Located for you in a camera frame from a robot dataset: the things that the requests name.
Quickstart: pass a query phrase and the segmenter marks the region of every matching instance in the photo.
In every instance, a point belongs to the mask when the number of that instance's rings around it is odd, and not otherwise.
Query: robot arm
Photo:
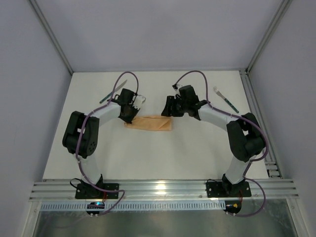
[[[121,94],[116,95],[108,106],[96,111],[88,118],[79,147],[79,159],[84,173],[93,184],[97,184],[102,177],[94,156],[98,144],[99,127],[115,118],[132,123],[145,100],[142,95],[137,95],[133,91],[123,88]],[[63,146],[71,154],[76,153],[80,129],[87,114],[74,111],[70,116],[63,137]]]
[[[209,107],[206,100],[200,101],[191,85],[173,85],[176,96],[168,96],[162,116],[181,117],[184,113],[198,120],[210,122],[227,131],[233,159],[222,178],[222,187],[228,196],[236,196],[244,183],[244,173],[249,162],[265,147],[261,134],[241,119],[224,115]],[[251,113],[243,115],[259,126]]]

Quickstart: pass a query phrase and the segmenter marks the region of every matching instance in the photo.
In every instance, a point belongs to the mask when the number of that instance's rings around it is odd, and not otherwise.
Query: mounting plate
[[[117,183],[102,183],[98,187],[105,190],[119,190]],[[75,199],[103,199],[104,193],[90,186],[89,184],[78,184]],[[106,199],[118,199],[119,193],[106,193]]]
[[[251,197],[251,190],[248,182],[244,182],[241,187],[242,197]],[[228,196],[222,187],[221,181],[207,181],[206,192],[208,198],[238,198],[239,196]]]

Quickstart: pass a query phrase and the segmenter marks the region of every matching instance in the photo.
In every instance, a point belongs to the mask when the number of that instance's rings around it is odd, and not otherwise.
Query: aluminum frame
[[[123,198],[125,201],[210,200],[207,197],[205,180],[107,180],[105,182],[119,183],[119,188],[125,190]],[[257,182],[263,187],[267,198],[298,198],[298,192],[291,179],[260,179]],[[249,184],[252,197],[244,197],[244,199],[262,199],[260,188],[255,183],[249,182]],[[75,189],[70,186],[69,180],[47,180],[34,184],[30,202],[75,200],[75,194]],[[234,199],[236,200],[233,197],[216,198],[216,200]]]
[[[264,36],[262,37],[255,53],[253,54],[250,63],[246,69],[248,73],[251,72],[254,65],[256,64],[257,60],[259,59],[260,55],[262,54],[263,50],[266,48],[267,44],[269,43],[272,35],[276,31],[277,27],[279,26],[283,16],[287,12],[288,8],[290,7],[293,0],[282,0],[281,4],[279,5],[275,15],[273,16],[271,23],[269,24]]]
[[[50,39],[50,42],[52,43],[52,45],[54,46],[54,48],[56,49],[56,52],[58,53],[58,55],[60,56],[61,60],[63,61],[63,63],[65,64],[65,67],[68,69],[68,72],[70,73],[70,75],[74,74],[74,70],[72,69],[63,49],[61,48],[53,30],[51,29],[51,27],[49,26],[48,21],[46,20],[43,12],[40,9],[39,4],[37,3],[36,0],[28,0],[28,3],[30,4],[31,8],[34,11],[34,14],[36,15],[36,17],[38,18],[39,22],[41,23],[41,25],[43,26],[43,29],[45,30],[45,32],[47,33],[48,38]]]
[[[306,214],[302,213],[302,202],[300,199],[287,199],[287,204],[294,222],[296,232],[299,237],[312,236],[309,232],[309,221],[305,218]]]
[[[33,236],[36,222],[40,213],[41,202],[30,202],[28,205],[29,215],[25,222],[23,232],[21,237],[31,237]]]

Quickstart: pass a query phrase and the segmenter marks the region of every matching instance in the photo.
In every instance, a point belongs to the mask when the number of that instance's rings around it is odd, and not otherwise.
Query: white wall
[[[251,73],[286,177],[316,228],[316,1],[293,1]]]
[[[38,0],[76,72],[246,68],[281,0]]]
[[[0,233],[14,237],[50,151],[70,74],[26,0],[0,1]]]

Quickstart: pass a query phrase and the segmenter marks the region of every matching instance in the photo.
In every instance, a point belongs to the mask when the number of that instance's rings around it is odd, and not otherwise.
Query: metal strip
[[[280,173],[278,171],[277,163],[275,162],[265,162],[266,169],[270,178],[280,178]]]
[[[32,203],[29,203],[29,205],[30,205],[29,215],[25,222],[24,230],[21,234],[21,237],[33,236],[36,222],[40,213],[41,202],[32,202]]]
[[[51,27],[49,26],[43,12],[40,9],[39,4],[37,3],[36,0],[28,0],[31,8],[33,9],[36,17],[38,18],[39,22],[41,23],[41,25],[43,26],[44,30],[46,31],[51,43],[53,44],[54,48],[56,49],[58,55],[60,56],[61,60],[63,61],[63,63],[65,64],[65,66],[68,69],[68,72],[70,73],[70,75],[73,75],[74,70],[72,69],[63,49],[61,48],[55,34],[53,33]]]
[[[306,213],[304,213],[304,207],[300,199],[287,198],[288,208],[290,210],[296,232],[299,237],[310,237],[311,233],[309,230],[310,223]]]
[[[276,31],[278,25],[280,24],[281,19],[285,15],[286,11],[290,7],[292,0],[283,0],[277,9],[274,17],[272,18],[271,23],[269,24],[263,38],[261,39],[259,46],[257,47],[254,55],[252,56],[250,63],[247,68],[247,72],[250,73],[253,69],[254,65],[256,64],[258,58],[260,57],[261,53],[267,46],[268,42],[270,41],[273,33]]]
[[[244,70],[244,68],[231,68],[231,67],[223,67],[223,68],[205,68],[205,67],[194,67],[194,68],[108,68],[106,69],[107,73],[117,73],[122,71],[132,71],[132,72],[188,72],[191,70],[200,70],[200,71],[240,71]],[[93,70],[93,71],[76,71],[76,73],[103,73],[105,70]]]
[[[267,198],[298,198],[298,192],[290,179],[257,181],[264,188]],[[207,198],[204,180],[111,180],[108,182],[120,184],[120,188],[125,190],[124,201],[210,200]],[[252,197],[244,199],[262,199],[261,190],[256,184],[250,182],[250,188]],[[39,182],[34,184],[30,201],[70,201],[75,199],[75,191],[69,185],[69,180]],[[217,198],[216,200],[232,199],[236,198]]]
[[[87,206],[91,202],[80,201],[42,203],[41,211],[91,211]],[[115,201],[106,201],[104,210],[110,209]],[[224,210],[223,200],[199,201],[122,201],[112,211],[181,211],[181,210]]]

